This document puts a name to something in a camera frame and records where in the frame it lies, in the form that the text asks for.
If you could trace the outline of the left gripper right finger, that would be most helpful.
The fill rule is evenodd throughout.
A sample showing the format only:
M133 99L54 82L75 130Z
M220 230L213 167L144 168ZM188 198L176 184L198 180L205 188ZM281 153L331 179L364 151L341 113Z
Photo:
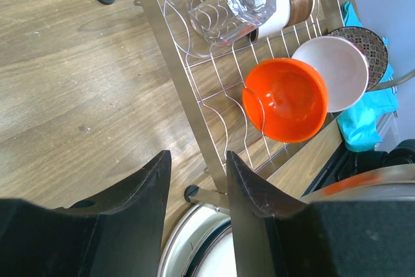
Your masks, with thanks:
M413 276L414 166L369 171L296 199L234 152L226 174L238 276Z

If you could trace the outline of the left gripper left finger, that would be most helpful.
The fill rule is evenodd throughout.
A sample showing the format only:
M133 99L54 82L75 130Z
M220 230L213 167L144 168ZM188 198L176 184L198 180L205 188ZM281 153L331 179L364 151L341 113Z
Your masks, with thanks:
M69 208L1 200L2 276L156 276L171 154Z

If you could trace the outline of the orange bowl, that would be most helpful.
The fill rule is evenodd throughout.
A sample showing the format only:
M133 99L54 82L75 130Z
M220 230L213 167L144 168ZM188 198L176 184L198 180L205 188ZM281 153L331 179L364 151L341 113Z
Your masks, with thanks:
M256 65L242 91L244 112L266 137L299 143L312 138L326 119L327 86L311 65L273 58Z

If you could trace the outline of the patterned small bowl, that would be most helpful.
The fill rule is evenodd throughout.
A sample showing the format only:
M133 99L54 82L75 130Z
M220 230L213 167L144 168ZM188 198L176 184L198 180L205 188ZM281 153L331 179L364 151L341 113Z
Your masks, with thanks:
M356 26L341 27L328 35L348 40L366 57L369 74L366 91L380 83L388 67L388 51L380 36L370 29Z

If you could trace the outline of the metal two-tier dish rack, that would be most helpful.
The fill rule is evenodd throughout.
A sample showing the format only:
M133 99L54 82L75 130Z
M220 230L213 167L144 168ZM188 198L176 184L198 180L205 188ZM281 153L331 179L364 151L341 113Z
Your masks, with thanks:
M115 0L99 0L112 3ZM171 74L180 102L215 185L184 185L186 201L227 206L226 151L236 151L261 177L299 197L312 184L342 140L335 114L322 131L303 143L280 143L264 137L249 122L242 106L244 77L257 63L290 56L305 40L342 25L340 2L317 0L311 17L277 34L250 43L240 40L222 52L197 56L180 48L194 34L180 15L169 12L166 0L136 0L150 23Z

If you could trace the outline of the clear plastic cup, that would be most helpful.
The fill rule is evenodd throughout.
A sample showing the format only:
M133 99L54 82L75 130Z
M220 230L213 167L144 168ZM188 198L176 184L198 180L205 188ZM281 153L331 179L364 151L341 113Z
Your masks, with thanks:
M262 26L276 0L165 0L163 13L179 50L205 57Z

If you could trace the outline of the steel cup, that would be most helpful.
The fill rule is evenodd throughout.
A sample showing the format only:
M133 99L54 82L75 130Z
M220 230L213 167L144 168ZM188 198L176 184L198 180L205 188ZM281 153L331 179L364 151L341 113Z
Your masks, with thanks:
M265 24L253 30L248 39L254 43L295 24L306 21L314 9L315 0L276 0L276 11Z

